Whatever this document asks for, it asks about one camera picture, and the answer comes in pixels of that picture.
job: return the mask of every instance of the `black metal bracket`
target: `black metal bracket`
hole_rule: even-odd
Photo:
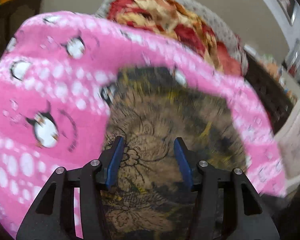
[[[57,168],[23,219],[16,240],[79,240],[74,226],[75,187],[80,187],[84,240],[111,239],[100,190],[108,190],[114,184],[123,149],[123,138],[117,137],[112,148],[102,152],[98,160],[71,171]],[[223,189],[222,235],[217,239],[279,240],[266,206],[241,169],[215,169],[198,160],[182,138],[175,140],[174,152],[184,182],[191,191],[198,192],[187,239],[213,239],[218,190]]]
[[[223,189],[222,236],[218,239],[279,240],[266,206],[241,169],[224,171],[199,161],[182,138],[175,140],[174,151],[184,182],[198,192],[187,239],[213,239],[218,190]]]
[[[77,239],[74,225],[74,188],[80,188],[80,213],[85,240],[110,239],[100,190],[116,180],[124,140],[117,137],[111,149],[82,168],[58,167],[29,208],[17,232],[17,240]]]

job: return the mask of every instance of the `cartoon penguin print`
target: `cartoon penguin print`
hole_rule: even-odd
[[[17,44],[17,38],[13,36],[7,45],[6,51],[12,52],[15,49],[16,44]]]
[[[174,67],[173,70],[170,71],[170,74],[174,77],[174,79],[181,85],[186,87],[187,86],[187,80],[184,73],[179,70],[177,67]]]
[[[14,62],[10,67],[11,78],[22,81],[30,66],[31,63],[27,61],[20,60]]]
[[[100,96],[108,104],[108,106],[111,106],[113,104],[114,94],[116,90],[117,88],[115,84],[111,84],[110,86],[101,88]]]
[[[40,148],[52,148],[59,140],[58,128],[50,111],[51,104],[48,102],[46,112],[37,112],[33,119],[26,118],[27,122],[33,126],[37,146]]]
[[[138,34],[127,33],[127,32],[124,32],[122,30],[120,30],[120,33],[121,33],[122,36],[127,38],[129,41],[136,42],[138,44],[141,44],[142,41],[143,41],[142,37]]]
[[[150,58],[146,54],[144,54],[144,53],[142,53],[141,56],[142,56],[142,58],[143,58],[143,60],[144,60],[144,62],[146,64],[146,66],[147,67],[151,67],[151,60],[150,60]]]
[[[61,18],[59,15],[46,16],[42,20],[45,24],[56,24],[58,20]]]
[[[81,58],[85,51],[85,45],[80,35],[71,38],[66,44],[61,45],[65,47],[68,55],[74,59]]]

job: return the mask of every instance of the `blue gripper pad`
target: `blue gripper pad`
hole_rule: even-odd
[[[174,140],[173,150],[182,174],[183,182],[191,189],[193,186],[192,171],[184,152],[185,150],[188,151],[188,149],[181,137]]]
[[[109,190],[117,179],[124,150],[124,139],[117,136],[110,149],[104,150],[98,160],[101,162],[101,170],[96,174],[96,183],[100,190]]]
[[[116,145],[114,154],[108,166],[107,180],[106,180],[107,188],[111,187],[117,179],[120,162],[122,160],[123,150],[124,150],[124,139],[121,137],[118,144]]]
[[[201,160],[199,154],[188,150],[183,139],[178,137],[174,140],[174,155],[179,164],[184,184],[191,191],[198,191],[202,183],[202,176],[197,168],[197,163]]]

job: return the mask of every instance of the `beige cushion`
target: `beige cushion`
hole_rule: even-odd
[[[300,175],[300,100],[274,138],[281,150],[287,179]]]

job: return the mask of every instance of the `floral pattern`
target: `floral pattern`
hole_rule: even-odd
[[[103,192],[112,239],[185,239],[196,193],[173,152],[182,137],[218,168],[245,170],[245,154],[224,99],[184,88],[166,68],[123,69],[105,148],[126,139],[116,186]]]
[[[95,13],[95,16],[106,18],[110,8],[110,3],[113,1],[114,0],[104,0],[100,8]],[[217,40],[222,41],[225,44],[229,55],[242,64],[241,72],[242,75],[245,75],[248,70],[247,56],[240,45],[240,38],[232,32],[229,26],[217,14],[195,0],[175,1],[183,5],[187,10],[194,11],[197,15],[207,21],[216,34]]]

